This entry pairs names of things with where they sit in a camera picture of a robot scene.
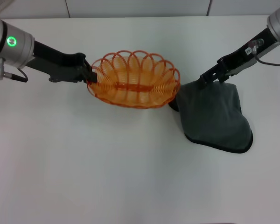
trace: orange basket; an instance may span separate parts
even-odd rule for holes
[[[92,64],[92,70],[98,82],[87,82],[88,91],[123,107],[162,107],[174,99],[181,86],[180,73],[170,61],[142,50],[107,54]]]

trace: gray cloth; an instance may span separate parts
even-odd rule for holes
[[[253,134],[235,85],[213,82],[199,89],[197,82],[188,83],[181,86],[176,102],[190,141],[232,153],[251,147]]]

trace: white table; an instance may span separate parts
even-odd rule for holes
[[[187,83],[266,16],[7,22],[90,63],[122,49],[159,53]],[[280,46],[263,60],[280,63]],[[0,81],[0,224],[280,223],[280,68],[256,64],[229,79],[254,134],[245,154],[189,142],[168,106],[120,108],[83,83],[24,70],[27,84]]]

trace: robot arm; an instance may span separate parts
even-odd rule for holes
[[[216,79],[224,82],[242,70],[251,67],[259,58],[280,45],[280,8],[267,20],[267,28],[235,52],[220,58],[217,65],[203,73],[198,82],[203,88]]]
[[[97,82],[97,74],[82,53],[68,55],[34,40],[34,37],[0,20],[0,80],[4,77],[27,79],[4,71],[4,64],[18,69],[25,66],[50,75],[51,82]]]

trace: green indicator light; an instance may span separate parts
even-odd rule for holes
[[[17,44],[17,40],[13,36],[10,36],[7,39],[7,44],[11,47],[14,47]]]

